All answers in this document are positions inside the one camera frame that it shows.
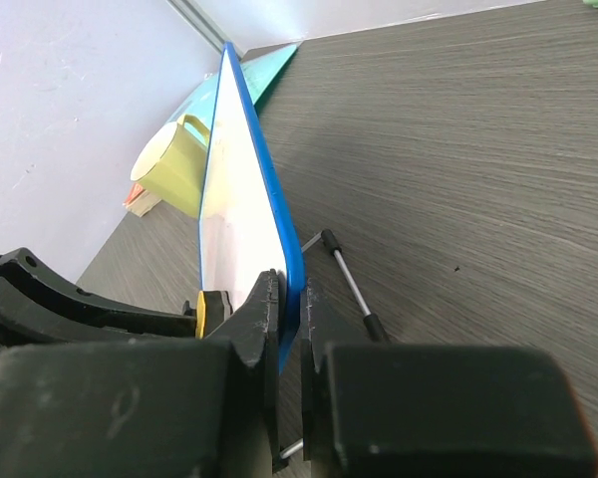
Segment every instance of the blue frame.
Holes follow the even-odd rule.
[[[237,89],[239,91],[239,97],[241,99],[241,105],[243,107],[248,128],[250,130],[250,138],[255,147],[255,153],[259,161],[259,168],[263,177],[263,182],[266,186],[268,193],[268,200],[272,208],[272,214],[275,219],[277,226],[277,232],[279,233],[279,239],[281,241],[281,248],[283,250],[284,258],[286,261],[286,305],[284,312],[285,317],[285,330],[280,331],[281,337],[279,339],[279,371],[283,369],[283,366],[288,360],[290,355],[290,348],[292,341],[299,328],[299,310],[301,304],[301,293],[306,287],[306,269],[303,261],[303,253],[301,252],[301,244],[299,238],[292,223],[292,217],[290,216],[290,209],[286,204],[286,200],[283,195],[283,189],[275,172],[275,167],[272,162],[268,145],[261,130],[259,124],[259,118],[257,112],[248,93],[246,86],[246,80],[243,77],[241,66],[237,54],[235,53],[232,44],[227,43],[224,46],[223,54],[221,56],[221,67],[219,69],[219,76],[217,80],[217,95],[215,97],[215,106],[212,114],[212,124],[210,128],[210,142],[212,143],[212,132],[215,123],[215,114],[217,111],[217,98],[219,97],[219,85],[221,85],[221,74],[223,70],[223,60],[227,57],[232,68]],[[204,174],[203,179],[204,189],[206,187],[206,177]],[[203,206],[203,195],[200,201],[200,214],[201,207]],[[201,228],[199,228],[199,265],[201,266]]]

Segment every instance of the white wall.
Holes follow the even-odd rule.
[[[0,253],[76,280],[137,154],[218,61],[165,0],[0,0]]]
[[[244,52],[532,0],[196,0]]]

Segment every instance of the teal paper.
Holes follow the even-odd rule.
[[[248,93],[254,104],[261,98],[263,92],[279,74],[283,66],[297,51],[296,45],[288,45],[272,53],[241,65],[241,71],[246,79]],[[181,104],[168,121],[175,121],[181,115],[195,115],[206,127],[210,128],[212,123],[212,112],[215,108],[215,97],[217,95],[217,74],[207,78],[199,85],[186,100]],[[201,135],[192,128],[189,129],[201,142],[205,142]]]

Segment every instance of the metal rod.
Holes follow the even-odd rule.
[[[315,235],[315,237],[313,237],[312,239],[310,239],[308,242],[306,242],[303,245],[303,247],[301,248],[301,252],[306,252],[308,249],[310,249],[312,246],[314,246],[320,240],[321,240],[321,233],[319,232],[318,234]]]
[[[337,264],[339,264],[339,267],[341,268],[341,272],[343,272],[343,276],[346,278],[346,282],[348,282],[348,285],[352,290],[352,294],[355,296],[355,299],[357,300],[357,304],[359,304],[359,307],[361,308],[361,312],[363,312],[364,317],[369,316],[371,312],[368,308],[368,304],[366,304],[366,301],[364,301],[363,296],[361,295],[361,291],[359,290],[359,287],[357,286],[354,277],[352,277],[352,274],[350,274],[350,270],[346,265],[346,261],[343,260],[343,256],[339,251],[334,251],[334,255],[335,259],[337,260]]]
[[[295,441],[288,448],[282,450],[281,453],[279,454],[279,456],[281,456],[282,460],[285,460],[286,458],[290,458],[292,455],[294,455],[298,451],[301,451],[302,449],[303,449],[303,439],[300,439],[300,440]]]
[[[201,37],[210,44],[210,46],[219,52],[223,51],[226,42],[231,42],[230,38],[223,32],[219,26],[202,10],[195,0],[168,0],[168,3],[181,15],[181,17],[194,28]],[[237,45],[234,46],[237,56],[241,60],[243,53]]]

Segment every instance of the gray wooden table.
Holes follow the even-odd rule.
[[[337,233],[394,338],[550,351],[598,437],[598,11],[553,0],[307,41],[261,121],[300,238]],[[177,311],[196,235],[166,204],[129,215],[80,284]],[[306,261],[358,321],[333,260]],[[281,395],[289,443],[296,355]]]

